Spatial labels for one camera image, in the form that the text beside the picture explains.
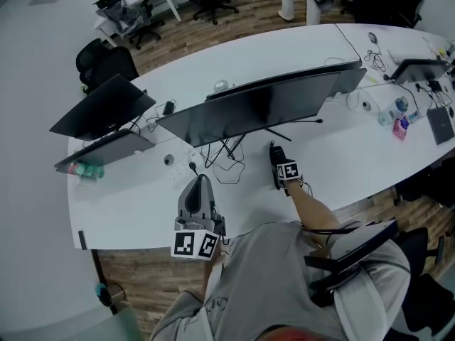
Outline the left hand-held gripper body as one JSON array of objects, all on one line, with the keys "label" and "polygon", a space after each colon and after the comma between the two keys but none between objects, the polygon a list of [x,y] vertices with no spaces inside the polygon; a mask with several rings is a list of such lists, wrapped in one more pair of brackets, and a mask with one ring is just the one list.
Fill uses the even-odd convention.
[{"label": "left hand-held gripper body", "polygon": [[225,219],[217,212],[210,217],[181,213],[175,221],[171,255],[175,258],[210,261],[221,237],[226,235]]}]

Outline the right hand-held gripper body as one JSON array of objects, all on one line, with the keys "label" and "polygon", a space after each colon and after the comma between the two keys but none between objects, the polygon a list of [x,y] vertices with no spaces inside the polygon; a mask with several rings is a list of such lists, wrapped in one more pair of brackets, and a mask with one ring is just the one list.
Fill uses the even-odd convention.
[{"label": "right hand-held gripper body", "polygon": [[300,174],[296,161],[288,161],[275,166],[275,186],[277,190],[283,188],[285,195],[289,196],[287,182],[296,182],[300,187],[303,185],[303,176]]}]

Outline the person's right forearm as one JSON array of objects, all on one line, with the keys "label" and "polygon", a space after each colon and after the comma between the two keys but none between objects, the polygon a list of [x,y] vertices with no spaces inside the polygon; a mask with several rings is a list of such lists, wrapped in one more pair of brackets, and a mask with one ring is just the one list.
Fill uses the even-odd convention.
[{"label": "person's right forearm", "polygon": [[286,187],[302,224],[299,237],[314,249],[325,247],[328,235],[308,233],[304,229],[337,229],[340,224],[336,216],[322,202],[311,197],[299,181],[287,181]]}]

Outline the person's left forearm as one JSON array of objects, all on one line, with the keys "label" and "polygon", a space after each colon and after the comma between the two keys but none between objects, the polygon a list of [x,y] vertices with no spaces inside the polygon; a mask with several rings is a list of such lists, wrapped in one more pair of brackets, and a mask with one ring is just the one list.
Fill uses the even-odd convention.
[{"label": "person's left forearm", "polygon": [[210,271],[210,275],[206,282],[205,287],[205,302],[211,297],[213,291],[219,284],[224,269],[223,259],[219,258]]}]

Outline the long white desk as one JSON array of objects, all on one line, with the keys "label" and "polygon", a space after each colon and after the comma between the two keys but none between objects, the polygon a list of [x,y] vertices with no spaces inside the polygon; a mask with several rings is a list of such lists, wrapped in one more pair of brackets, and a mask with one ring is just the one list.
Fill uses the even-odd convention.
[{"label": "long white desk", "polygon": [[[158,104],[174,100],[178,109],[199,104],[218,80],[231,85],[339,60],[356,60],[370,49],[374,33],[383,52],[429,56],[448,46],[447,38],[424,31],[364,24],[287,28],[232,40],[175,60],[135,79]],[[336,210],[385,190],[455,148],[455,139],[437,145],[427,119],[410,126],[404,141],[375,117],[325,103],[322,124],[287,124],[286,155],[298,161],[314,197]],[[68,206],[75,246],[78,231],[91,249],[168,247],[184,182],[168,179],[164,157],[186,160],[189,148],[169,132],[149,133],[155,147],[111,163],[93,186],[68,180]],[[270,175],[269,133],[242,142],[244,163],[211,177],[216,207],[236,237],[263,222],[292,220],[291,202],[276,191]]]}]

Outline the black mesh office chair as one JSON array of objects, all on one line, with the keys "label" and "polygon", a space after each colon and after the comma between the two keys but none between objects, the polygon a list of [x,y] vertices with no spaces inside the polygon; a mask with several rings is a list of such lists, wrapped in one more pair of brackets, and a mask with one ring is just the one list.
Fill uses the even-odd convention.
[{"label": "black mesh office chair", "polygon": [[100,38],[88,43],[77,54],[75,65],[85,94],[96,90],[116,75],[121,75],[128,81],[139,77],[129,50],[122,46],[108,48]]}]

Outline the small monitor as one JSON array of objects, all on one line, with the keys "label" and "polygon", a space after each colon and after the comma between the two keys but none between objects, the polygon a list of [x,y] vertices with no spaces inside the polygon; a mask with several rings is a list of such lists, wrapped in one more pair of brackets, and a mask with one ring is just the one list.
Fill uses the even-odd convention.
[{"label": "small monitor", "polygon": [[404,59],[392,73],[390,80],[396,85],[438,80],[450,67],[450,64],[444,60]]}]

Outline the large black monitor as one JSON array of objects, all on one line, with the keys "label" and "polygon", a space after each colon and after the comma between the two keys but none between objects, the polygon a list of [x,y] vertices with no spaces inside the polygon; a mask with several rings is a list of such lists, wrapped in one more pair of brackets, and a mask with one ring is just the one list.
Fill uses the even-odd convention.
[{"label": "large black monitor", "polygon": [[338,73],[265,85],[198,104],[158,120],[194,148],[318,114]]}]

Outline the person's grey shirt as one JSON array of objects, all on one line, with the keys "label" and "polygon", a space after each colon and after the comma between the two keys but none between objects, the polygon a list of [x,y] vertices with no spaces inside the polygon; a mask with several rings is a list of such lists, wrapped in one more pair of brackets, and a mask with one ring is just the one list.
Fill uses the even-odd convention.
[{"label": "person's grey shirt", "polygon": [[402,250],[387,241],[361,262],[359,274],[334,292],[332,305],[311,299],[323,272],[304,258],[314,246],[295,223],[269,223],[238,237],[218,283],[204,301],[182,292],[151,341],[257,341],[296,328],[327,341],[382,341],[410,284]]}]

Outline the round bin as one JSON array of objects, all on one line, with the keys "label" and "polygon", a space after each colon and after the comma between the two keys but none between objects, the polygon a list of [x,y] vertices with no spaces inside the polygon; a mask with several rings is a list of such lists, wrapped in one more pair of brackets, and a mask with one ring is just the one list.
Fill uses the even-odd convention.
[{"label": "round bin", "polygon": [[109,305],[120,303],[126,299],[124,289],[117,283],[112,283],[106,287],[107,301]]}]

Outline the green bottle with pink cap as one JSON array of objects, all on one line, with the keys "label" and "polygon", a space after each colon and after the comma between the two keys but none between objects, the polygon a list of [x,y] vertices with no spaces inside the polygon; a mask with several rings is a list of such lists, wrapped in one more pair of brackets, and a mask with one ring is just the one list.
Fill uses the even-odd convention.
[{"label": "green bottle with pink cap", "polygon": [[68,173],[71,175],[94,179],[103,178],[105,175],[105,171],[102,166],[94,166],[82,162],[71,163],[68,168]]}]

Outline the teal and black object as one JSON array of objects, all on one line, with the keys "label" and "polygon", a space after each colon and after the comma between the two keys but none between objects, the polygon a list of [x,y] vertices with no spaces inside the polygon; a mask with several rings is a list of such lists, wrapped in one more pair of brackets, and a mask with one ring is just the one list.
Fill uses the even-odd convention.
[{"label": "teal and black object", "polygon": [[95,286],[95,293],[98,297],[98,300],[100,301],[100,303],[105,306],[105,307],[108,307],[110,308],[111,307],[111,304],[112,304],[112,298],[111,298],[111,295],[108,291],[108,288],[105,284],[103,283],[98,283],[96,286]]}]

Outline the black monitor with silver logo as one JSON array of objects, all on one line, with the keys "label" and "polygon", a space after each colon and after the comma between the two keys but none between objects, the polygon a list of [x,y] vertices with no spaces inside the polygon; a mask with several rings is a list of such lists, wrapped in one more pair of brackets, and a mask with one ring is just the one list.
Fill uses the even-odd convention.
[{"label": "black monitor with silver logo", "polygon": [[147,93],[115,75],[73,107],[50,132],[93,141],[141,116],[155,104]]}]

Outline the black chair with plastic bag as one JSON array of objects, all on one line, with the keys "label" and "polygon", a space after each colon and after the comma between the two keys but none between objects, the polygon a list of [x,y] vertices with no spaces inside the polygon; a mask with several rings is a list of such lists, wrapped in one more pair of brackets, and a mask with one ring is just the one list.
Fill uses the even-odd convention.
[{"label": "black chair with plastic bag", "polygon": [[96,14],[104,18],[120,38],[127,38],[131,45],[135,44],[136,50],[141,50],[145,36],[161,40],[155,29],[163,26],[164,21],[153,21],[126,0],[98,0],[95,6]]}]

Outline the clear plastic bag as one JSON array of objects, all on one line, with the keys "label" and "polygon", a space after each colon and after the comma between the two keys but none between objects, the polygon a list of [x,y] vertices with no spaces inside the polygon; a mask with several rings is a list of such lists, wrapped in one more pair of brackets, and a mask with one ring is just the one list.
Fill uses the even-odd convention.
[{"label": "clear plastic bag", "polygon": [[124,38],[130,36],[144,25],[144,18],[139,10],[125,0],[116,0],[111,6],[96,11],[98,16],[106,18],[114,31]]}]

